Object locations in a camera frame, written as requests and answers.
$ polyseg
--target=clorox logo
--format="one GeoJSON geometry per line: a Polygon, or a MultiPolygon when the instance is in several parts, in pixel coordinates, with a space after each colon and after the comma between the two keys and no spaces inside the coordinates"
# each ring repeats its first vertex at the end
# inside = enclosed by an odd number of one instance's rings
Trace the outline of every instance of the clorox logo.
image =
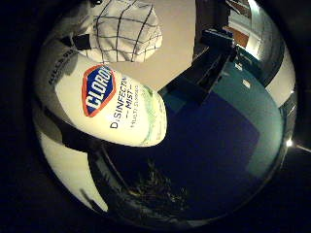
{"type": "Polygon", "coordinates": [[[109,67],[97,65],[85,71],[82,101],[87,117],[96,116],[109,103],[115,93],[115,76],[109,67]]]}

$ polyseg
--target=white cylindrical container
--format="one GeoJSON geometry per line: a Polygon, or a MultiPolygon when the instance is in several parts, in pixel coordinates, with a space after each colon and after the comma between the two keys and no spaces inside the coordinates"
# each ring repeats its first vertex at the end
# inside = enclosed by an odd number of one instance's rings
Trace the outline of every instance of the white cylindrical container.
{"type": "Polygon", "coordinates": [[[94,137],[149,147],[165,136],[165,106],[156,91],[58,41],[43,46],[34,84],[44,106],[94,137]]]}

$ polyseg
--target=black grid pattern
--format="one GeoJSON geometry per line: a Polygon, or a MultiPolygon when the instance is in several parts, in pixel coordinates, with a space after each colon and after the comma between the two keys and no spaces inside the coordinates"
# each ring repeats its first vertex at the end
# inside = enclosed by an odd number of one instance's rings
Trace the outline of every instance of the black grid pattern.
{"type": "Polygon", "coordinates": [[[162,41],[154,8],[137,0],[110,0],[93,19],[91,50],[84,54],[98,62],[142,62],[162,41]]]}

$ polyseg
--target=fisheye lens view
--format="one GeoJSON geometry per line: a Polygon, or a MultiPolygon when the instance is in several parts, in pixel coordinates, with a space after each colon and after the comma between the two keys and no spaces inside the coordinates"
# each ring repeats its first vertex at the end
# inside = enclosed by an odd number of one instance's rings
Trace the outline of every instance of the fisheye lens view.
{"type": "Polygon", "coordinates": [[[293,143],[289,48],[255,0],[80,1],[33,72],[43,155],[85,206],[184,230],[246,205],[293,143]]]}

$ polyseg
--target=dark blue panel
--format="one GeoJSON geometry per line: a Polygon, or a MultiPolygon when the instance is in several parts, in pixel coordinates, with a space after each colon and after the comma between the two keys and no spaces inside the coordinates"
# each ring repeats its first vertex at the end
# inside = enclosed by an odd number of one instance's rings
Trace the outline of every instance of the dark blue panel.
{"type": "Polygon", "coordinates": [[[146,174],[147,159],[190,194],[191,218],[221,215],[239,205],[258,180],[246,166],[259,132],[217,94],[201,106],[181,94],[164,97],[168,115],[165,139],[151,148],[115,145],[108,153],[124,179],[133,184],[146,174]]]}

